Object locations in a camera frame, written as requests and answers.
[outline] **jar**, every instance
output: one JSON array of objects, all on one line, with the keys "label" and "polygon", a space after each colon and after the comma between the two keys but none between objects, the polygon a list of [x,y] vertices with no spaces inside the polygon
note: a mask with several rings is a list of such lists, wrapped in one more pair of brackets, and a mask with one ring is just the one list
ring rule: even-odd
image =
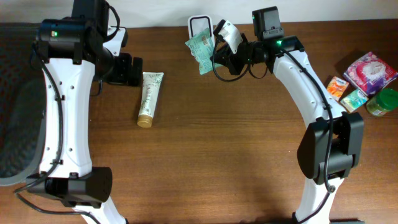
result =
[{"label": "jar", "polygon": [[374,116],[383,116],[396,107],[398,107],[398,92],[392,89],[381,90],[366,104],[369,113]]}]

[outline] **packaged item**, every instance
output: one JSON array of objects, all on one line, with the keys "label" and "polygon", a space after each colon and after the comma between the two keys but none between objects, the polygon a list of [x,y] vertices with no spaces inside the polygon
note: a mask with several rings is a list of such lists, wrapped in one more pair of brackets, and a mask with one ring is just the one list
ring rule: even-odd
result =
[{"label": "packaged item", "polygon": [[366,104],[369,113],[374,116],[383,116],[388,111],[398,107],[398,92],[391,89],[381,90]]},{"label": "packaged item", "polygon": [[163,72],[144,72],[142,76],[144,81],[142,82],[142,99],[137,124],[142,128],[150,128],[154,119]]},{"label": "packaged item", "polygon": [[367,100],[368,98],[365,96],[365,94],[361,90],[357,89],[348,96],[344,97],[340,103],[347,108],[350,113],[352,113],[354,110],[365,104]]},{"label": "packaged item", "polygon": [[369,52],[350,65],[343,76],[366,96],[372,96],[396,79],[398,73]]},{"label": "packaged item", "polygon": [[206,28],[201,33],[194,35],[185,43],[190,49],[196,61],[199,62],[200,75],[206,74],[213,70],[213,65],[210,57],[213,56],[214,45],[210,37],[209,28]]},{"label": "packaged item", "polygon": [[348,85],[348,82],[340,78],[333,77],[328,85],[327,90],[331,94],[331,97],[338,101],[343,95],[344,91],[347,89]]}]

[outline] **teal packet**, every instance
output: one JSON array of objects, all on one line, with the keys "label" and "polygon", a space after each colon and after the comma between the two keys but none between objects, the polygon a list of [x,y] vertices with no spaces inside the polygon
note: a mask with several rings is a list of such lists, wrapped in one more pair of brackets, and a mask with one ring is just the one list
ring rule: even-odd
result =
[{"label": "teal packet", "polygon": [[213,70],[210,57],[213,56],[214,45],[210,37],[209,28],[194,35],[191,39],[186,41],[185,45],[191,49],[192,55],[195,57],[196,61],[199,62],[200,75]]},{"label": "teal packet", "polygon": [[350,113],[352,113],[354,110],[365,104],[367,100],[368,98],[365,94],[361,90],[356,89],[348,96],[344,97],[340,103],[347,108]]}]

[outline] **pink package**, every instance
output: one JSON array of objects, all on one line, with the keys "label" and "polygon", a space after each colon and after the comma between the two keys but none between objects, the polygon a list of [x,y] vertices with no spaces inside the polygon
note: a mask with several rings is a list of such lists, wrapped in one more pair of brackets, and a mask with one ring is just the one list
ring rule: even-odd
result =
[{"label": "pink package", "polygon": [[386,62],[369,52],[351,64],[343,76],[369,96],[375,95],[396,79],[398,73]]}]

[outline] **green lid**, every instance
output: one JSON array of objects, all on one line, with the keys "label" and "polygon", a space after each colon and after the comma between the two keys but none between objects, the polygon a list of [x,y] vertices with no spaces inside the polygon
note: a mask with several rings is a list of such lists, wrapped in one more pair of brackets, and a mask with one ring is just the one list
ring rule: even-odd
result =
[{"label": "green lid", "polygon": [[392,89],[383,89],[376,96],[376,103],[386,110],[398,107],[398,92]]}]

